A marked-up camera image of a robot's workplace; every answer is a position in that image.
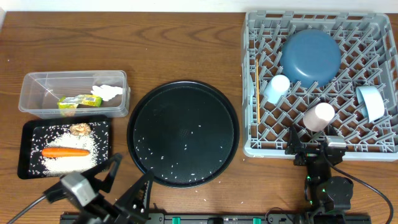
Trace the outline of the light blue cup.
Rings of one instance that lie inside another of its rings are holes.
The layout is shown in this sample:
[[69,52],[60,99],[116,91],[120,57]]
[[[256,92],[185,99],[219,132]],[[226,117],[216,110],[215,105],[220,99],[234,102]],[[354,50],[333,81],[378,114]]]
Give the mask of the light blue cup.
[[264,95],[267,101],[276,104],[280,98],[285,96],[290,87],[290,80],[285,75],[276,75],[266,85]]

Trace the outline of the white rice pile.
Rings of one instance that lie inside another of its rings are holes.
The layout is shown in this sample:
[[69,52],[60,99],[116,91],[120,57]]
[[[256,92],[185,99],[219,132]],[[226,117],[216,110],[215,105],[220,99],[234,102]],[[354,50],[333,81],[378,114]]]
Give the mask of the white rice pile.
[[34,128],[28,147],[28,177],[83,172],[107,160],[110,127],[107,121],[97,121]]

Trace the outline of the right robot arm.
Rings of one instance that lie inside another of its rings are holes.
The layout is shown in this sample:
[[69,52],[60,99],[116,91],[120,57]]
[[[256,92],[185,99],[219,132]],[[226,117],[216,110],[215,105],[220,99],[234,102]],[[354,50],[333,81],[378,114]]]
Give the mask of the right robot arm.
[[346,150],[347,143],[336,134],[327,136],[317,147],[304,147],[296,129],[289,128],[285,153],[295,156],[295,166],[307,168],[304,194],[310,203],[308,210],[294,216],[293,223],[346,223],[353,181],[331,174],[331,168],[343,161]]

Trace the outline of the yellow green snack wrapper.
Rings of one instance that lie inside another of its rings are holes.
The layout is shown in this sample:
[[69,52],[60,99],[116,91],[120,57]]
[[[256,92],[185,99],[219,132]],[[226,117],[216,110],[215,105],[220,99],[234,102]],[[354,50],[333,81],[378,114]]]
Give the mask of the yellow green snack wrapper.
[[63,116],[74,116],[79,105],[100,107],[102,98],[96,95],[78,95],[74,97],[62,97],[58,101],[58,108]]

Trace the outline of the dark blue plate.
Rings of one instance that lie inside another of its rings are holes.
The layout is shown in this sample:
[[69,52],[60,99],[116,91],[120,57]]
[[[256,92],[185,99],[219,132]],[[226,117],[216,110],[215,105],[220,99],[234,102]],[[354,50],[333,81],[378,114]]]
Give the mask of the dark blue plate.
[[283,74],[292,83],[310,88],[330,83],[341,65],[341,52],[336,41],[320,30],[302,30],[287,39],[280,58]]

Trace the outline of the white tissue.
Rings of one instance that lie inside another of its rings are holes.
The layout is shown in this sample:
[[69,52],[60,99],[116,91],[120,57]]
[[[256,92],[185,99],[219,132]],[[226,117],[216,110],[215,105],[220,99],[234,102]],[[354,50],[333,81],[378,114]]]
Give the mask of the white tissue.
[[99,96],[103,101],[109,101],[115,98],[118,95],[122,95],[123,89],[118,86],[109,86],[109,85],[101,85],[101,86],[93,86],[91,90],[92,95]]

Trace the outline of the wooden chopstick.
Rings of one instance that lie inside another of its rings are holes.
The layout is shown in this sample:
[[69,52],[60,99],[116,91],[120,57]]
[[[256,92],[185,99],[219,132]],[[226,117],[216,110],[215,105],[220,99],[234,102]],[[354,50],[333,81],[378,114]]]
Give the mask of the wooden chopstick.
[[260,109],[260,82],[259,82],[259,61],[256,59],[256,105],[257,105],[257,125],[261,121],[261,109]]

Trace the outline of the pink cup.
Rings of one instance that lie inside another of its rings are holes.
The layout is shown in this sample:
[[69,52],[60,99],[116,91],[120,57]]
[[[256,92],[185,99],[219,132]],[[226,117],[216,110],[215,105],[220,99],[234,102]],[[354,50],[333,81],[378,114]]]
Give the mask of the pink cup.
[[324,130],[335,116],[332,105],[319,103],[304,113],[304,126],[313,132]]

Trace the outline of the light blue bowl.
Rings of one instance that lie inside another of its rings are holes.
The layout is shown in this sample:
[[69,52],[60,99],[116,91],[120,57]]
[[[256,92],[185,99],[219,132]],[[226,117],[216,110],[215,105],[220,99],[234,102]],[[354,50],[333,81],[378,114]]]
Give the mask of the light blue bowl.
[[356,96],[359,104],[364,103],[361,112],[369,123],[384,116],[384,102],[375,86],[357,86]]

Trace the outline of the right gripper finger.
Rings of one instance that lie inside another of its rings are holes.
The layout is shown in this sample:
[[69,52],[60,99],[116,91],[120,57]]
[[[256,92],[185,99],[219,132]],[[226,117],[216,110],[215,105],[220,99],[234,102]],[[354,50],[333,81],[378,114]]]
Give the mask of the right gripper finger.
[[296,129],[291,126],[289,128],[289,140],[285,149],[286,155],[295,155],[303,151],[301,140],[298,136]]
[[325,128],[325,134],[327,136],[338,136],[338,133],[333,126],[327,126]]

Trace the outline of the orange carrot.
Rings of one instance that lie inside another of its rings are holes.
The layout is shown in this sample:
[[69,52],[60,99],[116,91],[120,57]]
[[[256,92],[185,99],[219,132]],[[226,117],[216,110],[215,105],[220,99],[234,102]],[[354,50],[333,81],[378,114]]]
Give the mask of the orange carrot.
[[85,149],[73,149],[67,147],[48,147],[42,151],[44,157],[81,157],[87,156],[90,152]]

